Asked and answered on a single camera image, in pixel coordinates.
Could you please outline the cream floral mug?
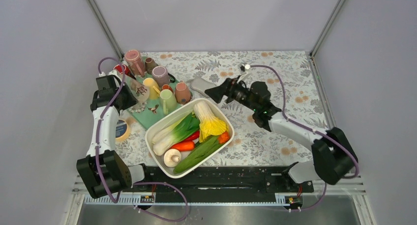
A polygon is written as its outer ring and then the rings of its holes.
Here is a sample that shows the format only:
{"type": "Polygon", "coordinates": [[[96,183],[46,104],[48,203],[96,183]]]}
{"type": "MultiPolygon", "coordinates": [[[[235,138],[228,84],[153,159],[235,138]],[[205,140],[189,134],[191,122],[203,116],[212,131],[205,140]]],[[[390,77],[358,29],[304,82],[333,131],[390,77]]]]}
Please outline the cream floral mug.
{"type": "Polygon", "coordinates": [[[144,105],[150,95],[150,90],[147,86],[140,83],[139,81],[130,78],[127,82],[128,87],[130,88],[132,94],[138,101],[138,105],[144,105]]]}

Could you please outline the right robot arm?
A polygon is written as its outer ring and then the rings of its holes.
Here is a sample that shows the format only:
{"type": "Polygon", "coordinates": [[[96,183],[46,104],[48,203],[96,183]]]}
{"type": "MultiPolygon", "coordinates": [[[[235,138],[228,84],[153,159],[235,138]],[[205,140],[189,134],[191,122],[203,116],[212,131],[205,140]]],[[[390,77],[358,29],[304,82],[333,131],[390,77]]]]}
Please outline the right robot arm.
{"type": "Polygon", "coordinates": [[[357,164],[357,157],[341,129],[317,130],[285,118],[284,110],[270,101],[265,82],[256,81],[246,87],[238,78],[227,78],[221,85],[206,89],[205,94],[216,103],[224,96],[227,103],[237,101],[254,112],[252,117],[260,128],[284,135],[311,150],[311,161],[295,162],[284,170],[282,185],[290,192],[306,181],[321,179],[335,185],[357,164]]]}

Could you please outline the light green mug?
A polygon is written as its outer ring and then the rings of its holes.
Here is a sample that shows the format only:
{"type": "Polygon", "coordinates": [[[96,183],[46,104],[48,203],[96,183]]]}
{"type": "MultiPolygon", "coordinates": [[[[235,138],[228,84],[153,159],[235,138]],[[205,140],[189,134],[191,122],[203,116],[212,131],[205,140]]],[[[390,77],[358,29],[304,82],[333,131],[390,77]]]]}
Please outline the light green mug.
{"type": "Polygon", "coordinates": [[[163,114],[168,115],[175,111],[177,108],[177,101],[175,95],[169,89],[162,90],[159,94],[160,106],[162,107],[163,114]]]}

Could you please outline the yellow mug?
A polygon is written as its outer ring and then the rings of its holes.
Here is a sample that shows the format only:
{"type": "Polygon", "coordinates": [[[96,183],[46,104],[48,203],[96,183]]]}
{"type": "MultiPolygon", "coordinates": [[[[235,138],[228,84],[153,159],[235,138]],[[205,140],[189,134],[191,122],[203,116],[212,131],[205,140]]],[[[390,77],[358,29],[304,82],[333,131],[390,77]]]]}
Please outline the yellow mug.
{"type": "Polygon", "coordinates": [[[143,80],[143,85],[149,89],[149,99],[156,100],[160,95],[160,88],[153,78],[146,78],[143,80]]]}

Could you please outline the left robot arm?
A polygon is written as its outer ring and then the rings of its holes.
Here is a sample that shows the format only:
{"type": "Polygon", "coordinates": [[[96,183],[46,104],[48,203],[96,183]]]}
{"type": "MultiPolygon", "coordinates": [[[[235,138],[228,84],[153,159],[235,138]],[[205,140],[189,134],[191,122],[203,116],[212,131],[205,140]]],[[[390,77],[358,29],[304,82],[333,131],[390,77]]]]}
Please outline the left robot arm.
{"type": "Polygon", "coordinates": [[[129,167],[116,153],[120,112],[137,104],[137,99],[118,75],[100,75],[96,84],[90,105],[94,120],[91,143],[86,156],[77,160],[76,169],[92,198],[108,196],[117,202],[114,193],[133,185],[147,191],[153,179],[142,165],[129,167]]]}

